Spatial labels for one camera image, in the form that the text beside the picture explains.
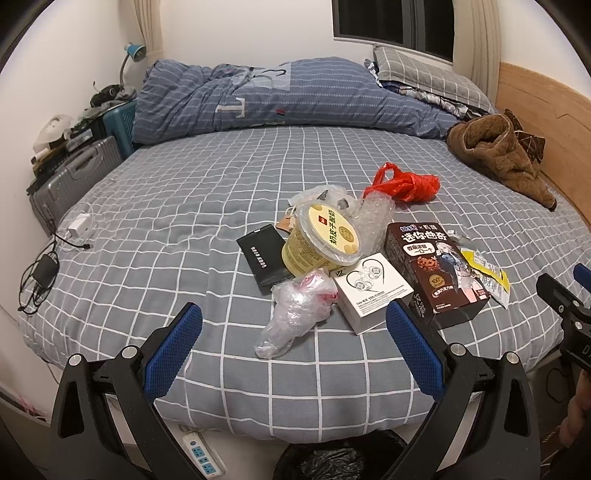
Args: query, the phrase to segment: red plastic bag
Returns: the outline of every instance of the red plastic bag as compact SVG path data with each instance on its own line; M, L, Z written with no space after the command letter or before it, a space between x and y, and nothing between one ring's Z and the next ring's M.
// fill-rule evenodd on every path
M394 171L394 176L384 181L389 170ZM376 173L374 183L363 192L363 198L371 192L383 192L402 202L428 202L435 198L440 186L435 175L403 172L393 163L386 162Z

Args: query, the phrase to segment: bed frame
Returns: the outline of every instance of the bed frame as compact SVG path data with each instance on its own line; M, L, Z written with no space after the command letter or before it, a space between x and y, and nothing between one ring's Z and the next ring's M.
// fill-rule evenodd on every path
M501 63L496 106L546 139L542 172L591 224L591 100L537 72Z

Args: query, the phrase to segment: white grid pattern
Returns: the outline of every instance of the white grid pattern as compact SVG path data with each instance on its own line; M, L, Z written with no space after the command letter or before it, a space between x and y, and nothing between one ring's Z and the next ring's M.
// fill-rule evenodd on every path
M202 334L163 417L258 438L318 442L422 420L420 393L385 328L355 336L337 308L284 356L257 358L272 315L236 239L273 223L287 199L330 182L359 194L385 161L436 174L437 198L401 205L396 220L439 221L463 231L506 269L511 304L491 301L448 342L532 367L559 340L558 316L535 296L543 271L580 289L572 267L589 262L591 236L562 198L551 213L473 172L441 141L329 127L269 127L201 135L134 154L74 207L92 205L95 248L61 251L54 291L21 331L39 355L64 365L82 352L108 358L140 344L187 301L202 307Z

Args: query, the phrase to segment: trash bin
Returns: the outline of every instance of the trash bin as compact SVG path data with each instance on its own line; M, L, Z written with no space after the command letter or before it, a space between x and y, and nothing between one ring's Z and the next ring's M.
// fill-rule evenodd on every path
M275 466L273 480L375 480L386 473L406 446L392 430L289 445Z

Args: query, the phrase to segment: blue gripper pad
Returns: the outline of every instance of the blue gripper pad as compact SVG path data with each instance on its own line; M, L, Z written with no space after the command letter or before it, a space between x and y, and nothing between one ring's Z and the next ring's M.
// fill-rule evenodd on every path
M576 264L573 270L574 279L588 292L591 292L591 270L582 263Z
M421 392L435 401L443 398L443 366L411 318L396 302L386 309L386 327L404 357Z
M197 337L201 334L203 316L197 305L191 305L168 334L145 367L144 397L150 403L165 396Z

